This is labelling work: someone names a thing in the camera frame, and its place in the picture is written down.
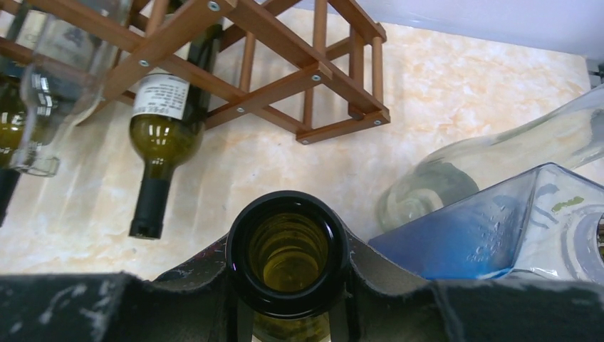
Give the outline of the brown label wine bottle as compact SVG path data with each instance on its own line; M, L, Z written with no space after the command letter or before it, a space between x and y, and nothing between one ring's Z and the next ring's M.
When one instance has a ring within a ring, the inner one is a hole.
M235 293L252 310L252 336L326 341L349 251L343 223L312 195L281 190L248 204L229 230L226 265Z

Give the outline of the blue square glass bottle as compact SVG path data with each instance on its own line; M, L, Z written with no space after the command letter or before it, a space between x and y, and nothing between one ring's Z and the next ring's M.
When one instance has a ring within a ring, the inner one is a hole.
M603 282L603 186L548 163L381 234L370 246L425 279Z

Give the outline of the white label wine bottle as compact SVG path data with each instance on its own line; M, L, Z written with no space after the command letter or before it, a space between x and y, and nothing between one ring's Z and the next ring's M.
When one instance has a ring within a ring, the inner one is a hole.
M144 172L130 237L161 237L172 176L201 145L211 96L162 68L140 80L129 137Z

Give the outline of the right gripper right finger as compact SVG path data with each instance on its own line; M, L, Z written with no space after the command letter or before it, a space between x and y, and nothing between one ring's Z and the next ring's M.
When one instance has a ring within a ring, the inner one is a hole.
M428 281L349 234L362 341L601 341L603 288L536 279Z

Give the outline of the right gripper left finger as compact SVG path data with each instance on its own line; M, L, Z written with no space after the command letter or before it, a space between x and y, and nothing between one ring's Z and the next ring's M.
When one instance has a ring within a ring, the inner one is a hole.
M127 272L1 277L3 341L224 341L228 237L155 280Z

